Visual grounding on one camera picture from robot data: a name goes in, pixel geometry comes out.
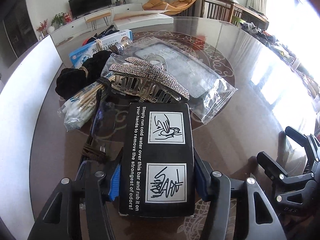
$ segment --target white square label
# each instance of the white square label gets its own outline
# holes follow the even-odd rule
[[[185,144],[183,113],[150,112],[148,143]]]
[[[186,163],[147,163],[146,203],[187,201]]]

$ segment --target white plant pot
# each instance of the white plant pot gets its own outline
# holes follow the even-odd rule
[[[138,0],[129,0],[129,3],[136,3]]]
[[[50,34],[50,33],[53,33],[55,30],[55,28],[53,26],[50,26],[47,28],[47,32]]]

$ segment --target glass tabletop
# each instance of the glass tabletop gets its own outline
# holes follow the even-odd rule
[[[304,149],[286,138],[283,130],[292,126],[313,134],[316,111],[301,78],[277,55],[238,27],[212,19],[175,17],[173,24],[132,32],[134,40],[154,36],[177,46],[238,88],[207,125],[191,114],[193,145],[214,170],[241,180],[254,175],[267,195],[271,182],[255,161],[258,152],[265,151],[290,176],[302,174],[307,161]],[[76,41],[69,41],[75,49],[79,46]],[[63,47],[58,51],[67,53]],[[81,130],[66,132],[57,116],[61,102],[54,91],[55,80],[40,111],[31,149],[30,195],[35,218],[59,180],[74,179],[91,125],[88,122]],[[129,101],[119,99],[115,104],[115,129],[101,138],[103,149],[113,158],[123,146]],[[173,219],[121,217],[117,200],[107,207],[116,239],[196,240],[209,204],[197,197],[194,218]],[[232,239],[233,219],[230,215],[228,239]]]

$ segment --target black box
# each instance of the black box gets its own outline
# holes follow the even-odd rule
[[[192,216],[193,168],[188,105],[131,104],[121,164],[119,213]]]

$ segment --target black tv screen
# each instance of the black tv screen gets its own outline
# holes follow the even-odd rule
[[[71,13],[74,18],[111,4],[111,0],[69,0]]]

